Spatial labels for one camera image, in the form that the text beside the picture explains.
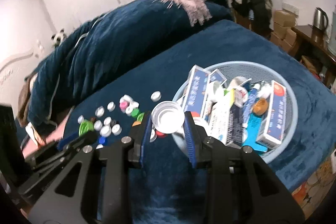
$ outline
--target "white lid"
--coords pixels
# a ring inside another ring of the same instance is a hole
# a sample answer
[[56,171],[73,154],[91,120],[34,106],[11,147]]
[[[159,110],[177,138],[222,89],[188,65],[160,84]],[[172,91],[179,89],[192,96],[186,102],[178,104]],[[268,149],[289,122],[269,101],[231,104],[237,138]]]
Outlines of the white lid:
[[110,126],[103,126],[100,130],[100,135],[104,138],[107,138],[111,135],[111,128]]
[[255,84],[253,88],[259,90],[260,89],[260,84]]
[[99,108],[96,109],[95,111],[95,115],[100,118],[101,116],[103,116],[105,113],[105,110],[102,106],[100,106]]
[[108,126],[110,124],[110,122],[112,121],[112,118],[111,117],[106,117],[105,120],[104,120],[104,125],[105,126]]
[[94,128],[96,131],[101,130],[102,127],[103,127],[103,123],[102,123],[100,120],[96,121],[96,122],[94,123],[94,125],[93,125],[93,128]]
[[127,101],[127,102],[133,102],[133,99],[132,99],[132,97],[130,97],[129,95],[127,95],[127,94],[125,94],[124,96],[123,96],[123,98],[124,98],[124,100],[125,101]]
[[112,133],[117,136],[121,133],[121,126],[120,124],[115,124],[113,127],[112,127]]
[[184,113],[176,102],[161,102],[152,111],[152,123],[161,133],[175,133],[182,127],[183,122]]
[[149,142],[152,143],[153,141],[155,141],[156,137],[157,137],[156,132],[155,132],[154,129],[152,129],[151,138],[150,138]]
[[79,124],[81,124],[83,121],[84,121],[84,116],[83,116],[83,115],[80,115],[80,116],[78,117],[78,119],[77,119],[77,122],[78,122]]
[[152,93],[151,100],[153,102],[157,102],[160,99],[161,99],[161,92],[160,91],[155,91],[155,92]]
[[116,104],[114,102],[109,102],[109,104],[107,105],[108,111],[113,111],[115,107],[116,107]]
[[139,107],[139,103],[138,103],[138,102],[135,102],[135,101],[131,102],[129,105],[130,105],[131,107],[133,107],[133,109]]
[[126,110],[125,110],[125,113],[126,113],[128,116],[130,116],[131,113],[132,113],[132,111],[133,111],[133,107],[128,106],[128,107],[126,108]]

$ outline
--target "blue toothpaste tube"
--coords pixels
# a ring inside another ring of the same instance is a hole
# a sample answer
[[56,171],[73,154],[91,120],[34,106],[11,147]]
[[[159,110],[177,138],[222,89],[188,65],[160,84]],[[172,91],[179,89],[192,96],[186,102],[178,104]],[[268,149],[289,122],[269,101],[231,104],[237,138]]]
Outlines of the blue toothpaste tube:
[[260,84],[255,84],[253,88],[251,88],[249,92],[249,98],[247,99],[247,102],[244,104],[243,108],[243,128],[247,128],[250,115],[252,113],[252,108],[254,105],[254,102],[257,98],[257,93],[260,89]]

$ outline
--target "dark blue bed sheet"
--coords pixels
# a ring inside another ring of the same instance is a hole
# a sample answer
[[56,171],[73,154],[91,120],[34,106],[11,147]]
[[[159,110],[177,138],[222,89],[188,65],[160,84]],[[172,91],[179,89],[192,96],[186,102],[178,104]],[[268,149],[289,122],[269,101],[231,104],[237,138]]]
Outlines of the dark blue bed sheet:
[[[134,120],[118,107],[108,112],[110,101],[118,104],[120,97],[128,94],[140,103],[141,111],[150,111],[157,104],[150,99],[152,92],[159,90],[161,101],[171,100],[194,64],[207,67],[234,60],[272,68],[288,81],[296,95],[296,132],[284,152],[270,163],[293,191],[328,156],[336,140],[336,96],[279,47],[227,20],[192,35],[88,97],[71,114],[65,136],[78,130],[80,115],[89,119],[97,107],[104,106],[101,120],[111,116],[123,128],[121,135],[110,136],[109,143],[119,140],[127,135]],[[143,170],[129,172],[134,223],[200,223],[205,176],[204,170],[191,168],[170,135],[157,138],[145,149]]]

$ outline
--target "stuffed panda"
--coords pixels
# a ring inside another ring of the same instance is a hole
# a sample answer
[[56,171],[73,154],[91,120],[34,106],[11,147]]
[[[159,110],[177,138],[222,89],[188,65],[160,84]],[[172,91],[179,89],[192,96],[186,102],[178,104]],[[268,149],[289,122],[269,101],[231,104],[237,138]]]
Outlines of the stuffed panda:
[[55,33],[51,36],[51,40],[54,42],[54,47],[57,48],[61,43],[67,38],[67,35],[64,33],[64,29],[62,29],[59,33]]

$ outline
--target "toothpaste tube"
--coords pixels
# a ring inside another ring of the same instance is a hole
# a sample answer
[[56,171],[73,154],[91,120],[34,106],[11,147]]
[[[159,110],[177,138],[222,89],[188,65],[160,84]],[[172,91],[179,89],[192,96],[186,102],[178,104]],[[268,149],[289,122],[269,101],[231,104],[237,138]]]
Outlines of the toothpaste tube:
[[183,111],[194,112],[203,117],[207,99],[206,89],[210,80],[210,72],[194,65],[189,73],[189,83],[182,104]]
[[244,104],[243,109],[243,128],[247,128],[247,124],[250,118],[250,115],[252,113],[252,108],[254,105],[254,102],[257,98],[258,91],[260,89],[260,84],[255,84],[253,88],[251,88],[249,92],[249,98],[247,99],[247,102]]
[[261,122],[257,142],[274,149],[282,143],[286,118],[286,88],[272,81],[272,93],[266,118]]
[[226,85],[226,77],[220,72],[220,70],[215,69],[211,74],[210,74],[210,83],[214,81],[219,81],[221,85],[224,84],[224,87],[227,88]]

